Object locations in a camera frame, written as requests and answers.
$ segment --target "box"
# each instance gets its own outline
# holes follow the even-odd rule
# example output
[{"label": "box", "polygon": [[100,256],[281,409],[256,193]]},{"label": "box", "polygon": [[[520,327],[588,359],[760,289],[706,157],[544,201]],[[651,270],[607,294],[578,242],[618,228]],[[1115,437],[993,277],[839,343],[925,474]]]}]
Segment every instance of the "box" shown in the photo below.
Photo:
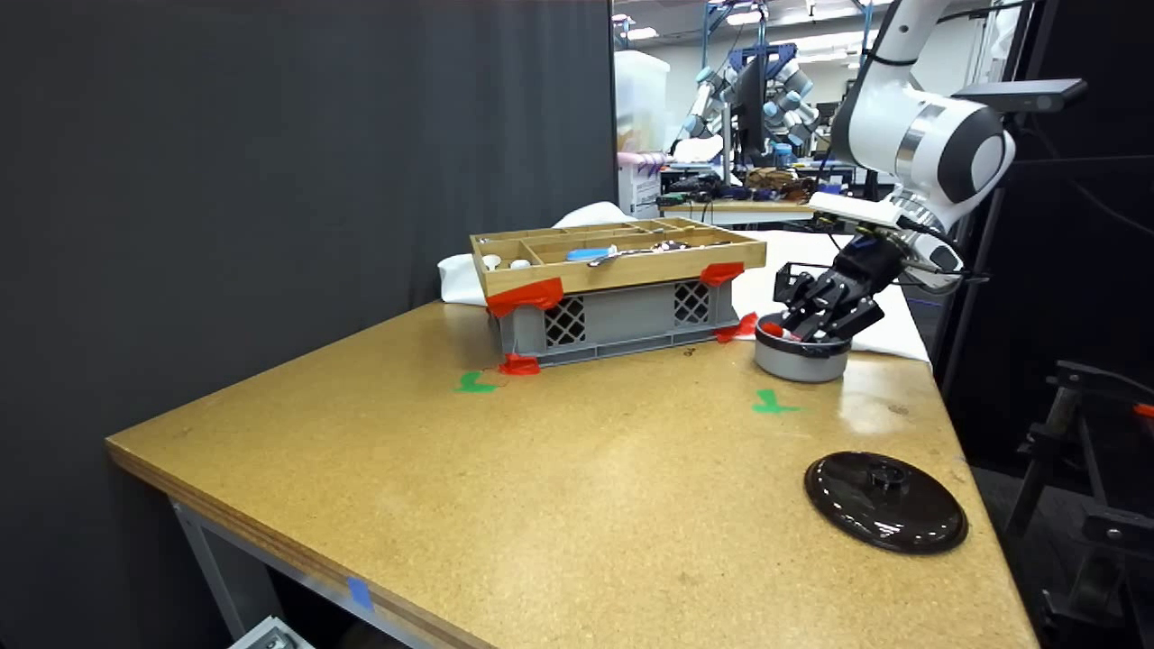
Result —
[{"label": "box", "polygon": [[731,277],[764,242],[687,222],[472,234],[498,345],[572,359],[737,327]]}]

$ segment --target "wooden tabletop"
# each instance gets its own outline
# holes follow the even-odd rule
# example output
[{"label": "wooden tabletop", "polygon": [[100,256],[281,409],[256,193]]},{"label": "wooden tabletop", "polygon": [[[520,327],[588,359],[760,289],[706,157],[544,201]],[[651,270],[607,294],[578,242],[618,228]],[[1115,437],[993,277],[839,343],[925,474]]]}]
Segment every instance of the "wooden tabletop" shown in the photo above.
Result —
[{"label": "wooden tabletop", "polygon": [[[418,306],[107,451],[442,646],[1040,646],[925,365],[788,386],[755,343],[693,343],[495,369],[482,312]],[[969,538],[844,538],[802,490],[828,451],[922,464]]]}]

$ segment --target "black curtain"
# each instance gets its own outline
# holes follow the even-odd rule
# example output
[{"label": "black curtain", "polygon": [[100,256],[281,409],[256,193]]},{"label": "black curtain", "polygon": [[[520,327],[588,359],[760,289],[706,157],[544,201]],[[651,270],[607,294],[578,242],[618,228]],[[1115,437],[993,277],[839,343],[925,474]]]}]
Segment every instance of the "black curtain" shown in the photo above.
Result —
[{"label": "black curtain", "polygon": [[940,361],[972,464],[1018,474],[1055,361],[1154,380],[1149,11],[1126,0],[1034,0],[1019,81],[1085,81],[1055,116],[1008,118],[1019,160],[982,231],[978,273]]},{"label": "black curtain", "polygon": [[614,197],[607,0],[7,0],[0,83],[7,649],[225,646],[100,440]]}]

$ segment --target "black disc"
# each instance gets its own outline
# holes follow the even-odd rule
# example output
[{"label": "black disc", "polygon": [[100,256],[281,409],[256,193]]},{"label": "black disc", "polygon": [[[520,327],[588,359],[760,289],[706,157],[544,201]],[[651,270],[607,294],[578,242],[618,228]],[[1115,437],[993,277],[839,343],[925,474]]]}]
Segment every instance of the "black disc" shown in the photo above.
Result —
[{"label": "black disc", "polygon": [[844,535],[886,552],[948,552],[965,514],[922,468],[886,453],[827,453],[805,474],[809,502]]}]

